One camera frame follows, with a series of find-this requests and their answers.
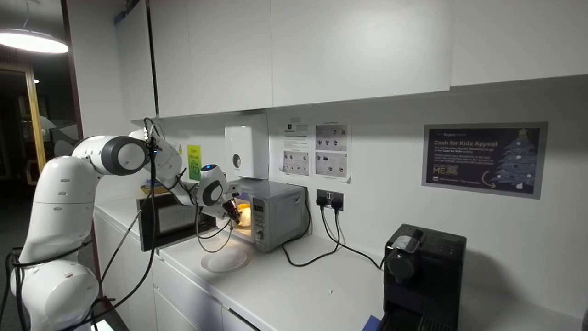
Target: wall-mounted display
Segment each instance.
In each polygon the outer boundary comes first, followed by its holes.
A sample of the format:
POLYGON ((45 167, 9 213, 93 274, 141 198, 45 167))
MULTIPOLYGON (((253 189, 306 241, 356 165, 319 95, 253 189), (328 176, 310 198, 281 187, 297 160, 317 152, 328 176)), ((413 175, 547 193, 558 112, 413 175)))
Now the wall-mounted display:
POLYGON ((540 195, 547 123, 426 125, 424 184, 540 195))

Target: coffee maker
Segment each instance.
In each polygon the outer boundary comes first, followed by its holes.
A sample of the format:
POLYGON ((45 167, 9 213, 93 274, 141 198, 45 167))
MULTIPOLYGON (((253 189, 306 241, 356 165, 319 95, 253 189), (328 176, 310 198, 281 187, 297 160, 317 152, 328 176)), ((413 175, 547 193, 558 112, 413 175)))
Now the coffee maker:
POLYGON ((402 224, 385 243, 380 331, 455 331, 466 239, 402 224))

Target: white robotic arm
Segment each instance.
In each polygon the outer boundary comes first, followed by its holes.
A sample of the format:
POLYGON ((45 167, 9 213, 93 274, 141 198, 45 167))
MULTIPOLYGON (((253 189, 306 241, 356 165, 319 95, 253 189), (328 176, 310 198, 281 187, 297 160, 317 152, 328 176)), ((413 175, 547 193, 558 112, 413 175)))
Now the white robotic arm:
POLYGON ((80 141, 71 156, 49 160, 36 184, 18 257, 23 265, 22 303, 27 307, 31 331, 64 329, 86 316, 99 289, 95 276, 77 263, 77 248, 91 230, 97 182, 102 175, 124 176, 139 169, 154 171, 181 204, 198 204, 213 217, 237 219, 224 173, 214 165, 205 167, 192 198, 191 191, 178 186, 180 154, 161 138, 146 138, 143 130, 135 130, 130 136, 93 136, 80 141))

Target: sign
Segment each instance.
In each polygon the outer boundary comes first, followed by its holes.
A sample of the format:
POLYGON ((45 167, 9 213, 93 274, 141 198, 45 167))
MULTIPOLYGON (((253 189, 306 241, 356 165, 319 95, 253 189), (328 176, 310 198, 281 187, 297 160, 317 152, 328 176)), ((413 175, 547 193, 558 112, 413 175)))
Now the sign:
POLYGON ((424 184, 538 198, 547 123, 428 125, 424 184))

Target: white countertop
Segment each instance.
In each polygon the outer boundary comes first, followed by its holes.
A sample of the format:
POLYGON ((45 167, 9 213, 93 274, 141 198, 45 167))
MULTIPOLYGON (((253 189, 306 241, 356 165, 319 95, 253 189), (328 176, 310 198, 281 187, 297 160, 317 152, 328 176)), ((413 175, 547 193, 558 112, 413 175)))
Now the white countertop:
MULTIPOLYGON (((108 219, 128 226, 132 202, 97 208, 108 219)), ((203 241, 218 246, 222 235, 203 241)), ((339 250, 314 265, 290 267, 281 250, 259 254, 231 239, 229 248, 248 252, 249 261, 231 272, 213 274, 200 261, 207 255, 189 239, 159 250, 159 257, 200 283, 226 309, 233 309, 260 329, 361 329, 369 314, 382 316, 384 274, 369 261, 339 250)), ((332 243, 306 235, 288 244, 293 261, 306 261, 332 248, 332 243)), ((580 320, 479 289, 461 289, 461 331, 578 331, 580 320)))

